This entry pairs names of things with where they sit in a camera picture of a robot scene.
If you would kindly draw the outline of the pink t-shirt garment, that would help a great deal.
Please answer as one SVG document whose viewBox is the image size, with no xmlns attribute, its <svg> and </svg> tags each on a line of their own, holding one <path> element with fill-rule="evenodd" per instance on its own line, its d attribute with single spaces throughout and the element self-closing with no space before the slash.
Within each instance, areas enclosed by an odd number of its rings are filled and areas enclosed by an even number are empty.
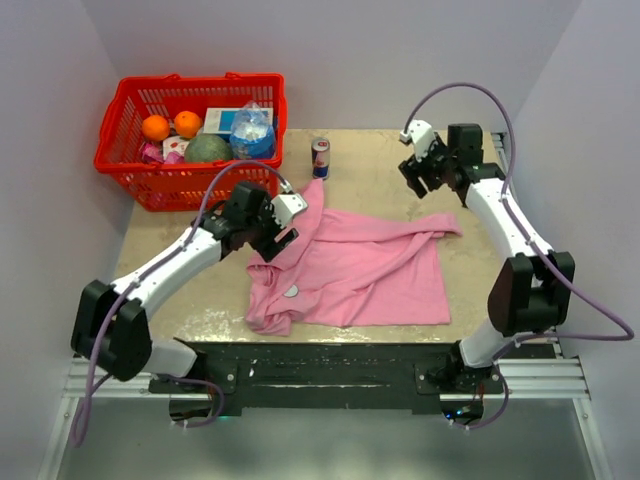
<svg viewBox="0 0 640 480">
<path fill-rule="evenodd" d="M 298 237 L 271 262 L 253 255 L 248 327 L 287 336 L 296 323 L 330 327 L 447 325 L 449 302 L 437 243 L 461 234 L 454 215 L 389 221 L 328 208 L 324 187 L 302 190 Z M 292 286 L 297 296 L 283 294 Z"/>
</svg>

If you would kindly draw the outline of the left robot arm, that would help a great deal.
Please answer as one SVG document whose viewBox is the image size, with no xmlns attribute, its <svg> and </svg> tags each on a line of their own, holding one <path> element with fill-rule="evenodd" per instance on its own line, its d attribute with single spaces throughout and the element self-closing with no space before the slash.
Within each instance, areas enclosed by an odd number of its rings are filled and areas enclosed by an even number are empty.
<svg viewBox="0 0 640 480">
<path fill-rule="evenodd" d="M 183 341 L 153 340 L 149 322 L 159 308 L 193 277 L 244 245 L 272 261 L 298 233 L 294 218 L 308 205 L 287 190 L 271 196 L 240 182 L 225 201 L 200 213 L 164 251 L 131 273 L 82 291 L 70 345 L 95 368 L 120 381 L 140 373 L 171 376 L 185 392 L 207 380 L 202 356 Z"/>
</svg>

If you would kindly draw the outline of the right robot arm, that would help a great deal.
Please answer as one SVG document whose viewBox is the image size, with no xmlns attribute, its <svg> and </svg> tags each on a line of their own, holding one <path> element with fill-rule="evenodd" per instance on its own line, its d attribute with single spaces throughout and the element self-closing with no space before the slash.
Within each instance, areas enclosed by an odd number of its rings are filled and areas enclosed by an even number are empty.
<svg viewBox="0 0 640 480">
<path fill-rule="evenodd" d="M 399 170 L 418 197 L 448 186 L 481 221 L 503 261 L 489 293 L 487 320 L 460 341 L 460 359 L 445 369 L 448 386 L 469 392 L 498 352 L 528 334 L 544 334 L 565 322 L 571 292 L 567 279 L 575 261 L 536 235 L 513 198 L 502 169 L 484 160 L 483 133 L 477 124 L 454 124 L 442 139 L 430 124 L 413 120 L 399 135 L 413 148 Z"/>
</svg>

